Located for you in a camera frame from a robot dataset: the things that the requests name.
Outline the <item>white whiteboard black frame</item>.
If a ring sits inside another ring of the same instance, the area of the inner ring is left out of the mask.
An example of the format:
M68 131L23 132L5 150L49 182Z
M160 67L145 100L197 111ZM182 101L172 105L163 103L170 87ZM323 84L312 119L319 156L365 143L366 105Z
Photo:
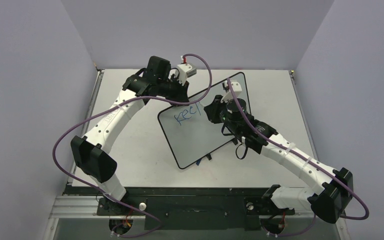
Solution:
M214 83L200 102L208 106L216 95L223 96L224 81ZM211 123L197 103L170 106L159 112L157 119L179 169L186 169L204 157L211 160L211 153L229 142L238 144L233 136L223 135L222 124Z

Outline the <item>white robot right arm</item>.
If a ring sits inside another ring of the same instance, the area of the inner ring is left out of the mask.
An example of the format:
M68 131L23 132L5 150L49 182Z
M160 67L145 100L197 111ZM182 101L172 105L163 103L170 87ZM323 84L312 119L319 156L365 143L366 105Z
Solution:
M344 167L337 170L327 166L298 149L275 128L249 114L245 100L238 100L241 106L238 108L233 100L222 102L221 99L221 95L216 95L204 107L208 120L221 124L246 149L277 162L307 185L271 187L262 199L263 209L269 214L279 209L307 210L327 223L336 223L353 198L352 173Z

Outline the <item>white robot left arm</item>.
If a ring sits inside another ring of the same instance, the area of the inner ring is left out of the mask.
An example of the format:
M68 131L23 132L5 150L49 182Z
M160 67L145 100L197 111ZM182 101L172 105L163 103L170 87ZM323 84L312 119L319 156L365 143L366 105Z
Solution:
M123 128L148 103L141 97L188 102L187 79L197 73L196 67L183 61L175 67L173 75L170 75L171 69L168 60L151 56L147 67L126 79L111 106L111 112L104 114L82 137L75 136L70 142L75 165L112 197L109 208L116 215L123 215L129 210L129 201L125 198L127 190L116 175L117 162L109 153Z

